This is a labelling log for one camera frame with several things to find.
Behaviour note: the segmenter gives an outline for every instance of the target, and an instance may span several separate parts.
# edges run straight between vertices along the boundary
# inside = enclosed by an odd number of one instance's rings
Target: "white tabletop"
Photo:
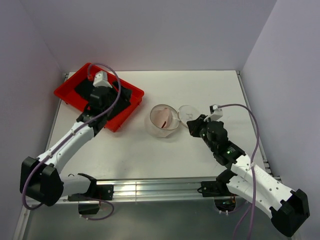
[[[245,105],[235,71],[120,71],[118,75],[145,92],[141,105],[117,132],[103,129],[86,143],[64,167],[63,176],[86,173],[97,179],[189,178],[216,177],[225,170],[202,139],[191,137],[182,124],[168,138],[154,138],[145,131],[144,119],[158,104],[176,109],[192,105],[202,114],[209,114],[212,104]],[[80,111],[61,102],[50,147],[70,130],[79,115]],[[224,108],[220,120],[229,139],[251,155],[256,136],[247,111]],[[260,151],[255,162],[265,169]]]

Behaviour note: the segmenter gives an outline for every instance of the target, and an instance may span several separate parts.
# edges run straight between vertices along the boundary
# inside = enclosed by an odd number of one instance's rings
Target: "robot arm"
[[[97,188],[95,178],[83,173],[61,178],[60,173],[72,156],[86,142],[94,138],[108,120],[130,105],[131,92],[122,87],[125,94],[120,93],[120,98],[113,109],[107,114],[102,114],[115,102],[118,92],[108,83],[107,74],[104,71],[95,75],[93,86],[87,106],[70,131],[37,158],[27,157],[22,162],[21,193],[26,188],[26,196],[47,206],[54,205],[63,196],[73,194],[82,194],[85,197],[95,196]],[[29,184],[25,186],[31,172],[37,167]]]
[[[190,135],[202,138],[214,158],[227,169],[217,178],[208,193],[236,194],[252,203],[253,175],[256,178],[255,205],[271,218],[272,224],[285,236],[291,237],[310,216],[307,195],[300,189],[291,188],[275,180],[258,165],[251,165],[250,157],[228,139],[224,123],[217,121],[221,112],[215,114],[217,107],[210,107],[211,115],[200,115],[188,121]]]

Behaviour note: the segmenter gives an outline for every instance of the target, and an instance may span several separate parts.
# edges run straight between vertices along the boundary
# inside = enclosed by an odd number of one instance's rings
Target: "gray wall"
[[[21,211],[21,163],[46,146],[61,72],[18,0],[0,1],[0,239]]]
[[[63,70],[241,70],[276,0],[21,0]]]
[[[319,11],[319,0],[278,0],[242,71],[271,169],[308,195],[306,240],[320,236]]]

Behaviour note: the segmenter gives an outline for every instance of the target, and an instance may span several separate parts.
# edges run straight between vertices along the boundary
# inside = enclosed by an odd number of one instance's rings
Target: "purple cable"
[[[95,198],[88,198],[88,200],[90,200],[90,201],[98,201],[98,202],[102,202],[102,203],[105,203],[105,204],[109,204],[111,206],[112,210],[108,215],[100,217],[100,218],[93,218],[93,217],[88,217],[88,216],[81,215],[81,217],[84,218],[84,219],[87,219],[87,220],[90,220],[90,221],[104,220],[104,219],[107,219],[108,217],[110,217],[115,211],[115,206],[109,201],[101,200],[101,199],[95,199]]]
[[[252,152],[252,156],[250,159],[250,163],[252,164],[254,162],[254,158],[256,155],[256,152],[258,150],[259,147],[259,139],[260,139],[260,132],[259,132],[259,127],[258,127],[258,122],[257,119],[254,115],[254,113],[245,105],[242,104],[238,104],[238,103],[232,103],[232,104],[226,104],[226,105],[221,105],[218,108],[222,109],[225,107],[233,107],[233,106],[238,106],[238,107],[242,107],[245,108],[251,115],[254,124],[255,124],[255,128],[256,128],[256,144],[254,147],[254,150]],[[248,235],[247,235],[247,239],[249,240],[251,238],[251,234],[252,234],[252,229],[254,226],[254,217],[255,217],[255,207],[256,207],[256,194],[257,194],[257,183],[256,183],[256,174],[255,174],[255,170],[252,167],[251,168],[252,171],[252,180],[253,180],[253,196],[252,196],[252,205],[251,205],[251,215],[250,215],[250,225],[249,225],[249,231],[248,231]],[[239,220],[238,224],[240,225],[241,222],[244,220],[245,215],[243,215],[243,217]]]
[[[116,77],[116,80],[118,82],[118,94],[114,100],[114,102],[111,104],[111,106],[103,111],[102,113],[100,113],[99,115],[93,117],[92,119],[86,121],[85,123],[81,124],[78,128],[76,128],[74,130],[74,134],[76,134],[79,130],[81,130],[84,126],[92,123],[93,121],[95,121],[96,119],[100,118],[101,116],[107,114],[108,112],[110,112],[114,106],[116,105],[116,103],[118,102],[119,98],[120,98],[120,94],[121,94],[121,82],[120,82],[120,78],[118,77],[117,73],[111,68],[109,67],[108,65],[105,65],[105,64],[102,64],[102,63],[92,63],[89,65],[88,67],[88,76],[90,75],[90,69],[93,65],[101,65],[107,69],[109,69],[113,74],[114,76]],[[58,146],[56,146],[52,151],[51,151],[51,154],[54,155],[63,145],[65,145],[74,135],[71,133],[69,134],[65,139],[63,139],[60,144],[58,144]],[[42,164],[46,163],[48,160],[50,159],[50,156],[46,156],[41,162],[38,163],[38,165],[31,171],[31,173],[29,174],[29,176],[27,177],[26,181],[25,181],[25,184],[23,186],[23,190],[22,190],[22,204],[23,206],[28,209],[28,210],[35,210],[37,208],[39,208],[40,206],[42,206],[43,204],[40,203],[39,205],[36,205],[34,207],[32,206],[29,206],[27,204],[27,200],[26,200],[26,195],[27,195],[27,186],[29,185],[30,183],[30,180],[31,178],[33,177],[33,175],[38,171],[38,169],[42,166]]]
[[[236,224],[233,234],[232,234],[232,240],[235,240],[236,238],[236,232],[241,224],[241,222],[245,219],[245,217],[247,216],[247,214],[249,213],[249,210],[251,209],[251,206],[248,207],[248,209],[244,212],[243,216],[240,218],[240,221],[238,221],[238,223]]]

